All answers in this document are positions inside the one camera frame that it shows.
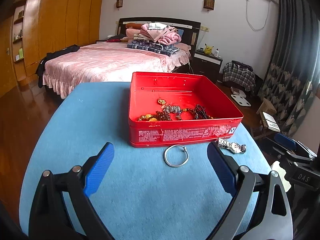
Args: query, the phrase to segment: curtain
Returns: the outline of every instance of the curtain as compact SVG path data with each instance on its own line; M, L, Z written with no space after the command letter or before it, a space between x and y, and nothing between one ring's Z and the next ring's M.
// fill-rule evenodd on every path
M320 80L320 23L306 0L279 0L271 61L259 91L275 107L280 130L292 136L302 123Z

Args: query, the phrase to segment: white sticker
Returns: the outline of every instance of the white sticker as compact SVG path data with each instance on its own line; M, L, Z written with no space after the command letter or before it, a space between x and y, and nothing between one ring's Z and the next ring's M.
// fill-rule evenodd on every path
M236 127L232 127L232 128L230 129L229 134L230 134L230 133L234 133L235 129L236 129Z

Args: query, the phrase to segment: headboard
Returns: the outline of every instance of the headboard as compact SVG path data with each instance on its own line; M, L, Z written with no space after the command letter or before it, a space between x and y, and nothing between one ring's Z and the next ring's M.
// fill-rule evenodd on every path
M182 43L188 44L191 46L190 54L191 56L194 55L196 51L196 44L198 41L199 30L201 23L188 21L188 20L181 20L181 19L174 19L174 18L163 18L163 17L130 17L130 18L120 18L118 24L118 32L117 34L126 34L125 33L125 25L127 23L151 23L151 22L159 22L166 25L174 26L177 29L183 30L182 35Z

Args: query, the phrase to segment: blue table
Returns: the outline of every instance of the blue table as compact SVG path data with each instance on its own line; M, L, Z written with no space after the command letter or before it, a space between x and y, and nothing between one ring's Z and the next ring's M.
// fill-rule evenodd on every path
M187 145L190 159L180 168L163 160L165 147L133 148L128 138L130 83L83 83L64 100L44 129L25 173L20 196L22 231L28 234L33 196L44 170L69 171L96 155L106 142L115 158L97 193L90 200L103 223L121 239L206 239L228 206L224 192L206 154L207 143ZM247 145L244 155L232 155L239 165L269 173L270 167L242 124L231 141ZM183 154L168 154L178 163ZM68 194L64 194L71 220L83 232ZM243 232L253 212L252 196L239 228Z

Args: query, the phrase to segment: red box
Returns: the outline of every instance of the red box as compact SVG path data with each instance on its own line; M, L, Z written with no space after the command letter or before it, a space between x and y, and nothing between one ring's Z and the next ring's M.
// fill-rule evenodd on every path
M189 112L182 121L138 121L141 115L162 111L157 99L167 104L194 109L205 107L215 119L192 120ZM230 138L243 118L233 102L205 76L134 72L130 86L129 127L134 147L203 143L218 137Z

